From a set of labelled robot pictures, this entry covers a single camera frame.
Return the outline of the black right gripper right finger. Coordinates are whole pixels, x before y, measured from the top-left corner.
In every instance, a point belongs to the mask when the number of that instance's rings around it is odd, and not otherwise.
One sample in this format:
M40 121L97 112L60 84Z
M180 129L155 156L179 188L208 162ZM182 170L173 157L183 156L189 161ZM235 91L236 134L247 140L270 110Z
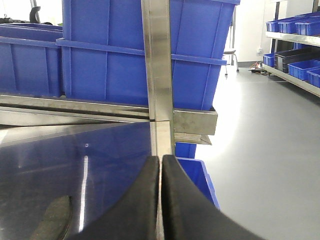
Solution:
M187 176L173 155L162 158L162 216L167 240L259 240L226 216Z

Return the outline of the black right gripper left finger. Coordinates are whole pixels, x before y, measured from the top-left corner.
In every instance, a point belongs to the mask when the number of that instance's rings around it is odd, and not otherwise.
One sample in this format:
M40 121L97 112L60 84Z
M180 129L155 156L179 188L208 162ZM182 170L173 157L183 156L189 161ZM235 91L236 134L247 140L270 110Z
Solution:
M159 196L159 158L147 157L125 194L101 217L70 240L155 240Z

